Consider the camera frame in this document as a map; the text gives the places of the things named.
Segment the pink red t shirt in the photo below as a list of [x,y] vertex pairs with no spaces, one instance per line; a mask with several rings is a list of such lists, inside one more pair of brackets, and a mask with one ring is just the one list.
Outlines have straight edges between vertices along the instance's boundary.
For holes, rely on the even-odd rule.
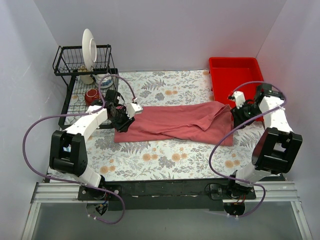
[[180,139],[216,145],[234,127],[230,106],[218,101],[146,106],[134,118],[127,132],[115,132],[114,142]]

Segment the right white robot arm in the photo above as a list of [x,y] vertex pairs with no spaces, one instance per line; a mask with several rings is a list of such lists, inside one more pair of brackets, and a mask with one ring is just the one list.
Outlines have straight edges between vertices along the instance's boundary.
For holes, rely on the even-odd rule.
[[234,127],[249,126],[255,117],[263,118],[264,123],[264,133],[252,152],[251,162],[237,170],[234,181],[226,186],[227,195],[237,199],[243,195],[245,188],[264,177],[288,173],[303,138],[294,133],[287,121],[285,95],[271,84],[259,84],[253,99],[246,99],[239,89],[234,90],[229,99],[235,102],[235,107],[231,109]]

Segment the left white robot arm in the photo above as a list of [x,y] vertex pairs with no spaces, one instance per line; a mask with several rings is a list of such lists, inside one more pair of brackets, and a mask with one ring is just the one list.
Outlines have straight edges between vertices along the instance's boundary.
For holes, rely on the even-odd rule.
[[113,128],[127,132],[135,121],[135,115],[143,108],[137,102],[119,104],[122,95],[108,90],[102,99],[95,99],[74,124],[64,131],[55,131],[51,136],[49,167],[63,174],[69,174],[80,183],[89,185],[89,194],[95,200],[106,196],[106,187],[101,184],[102,176],[88,165],[86,143],[100,125],[109,120]]

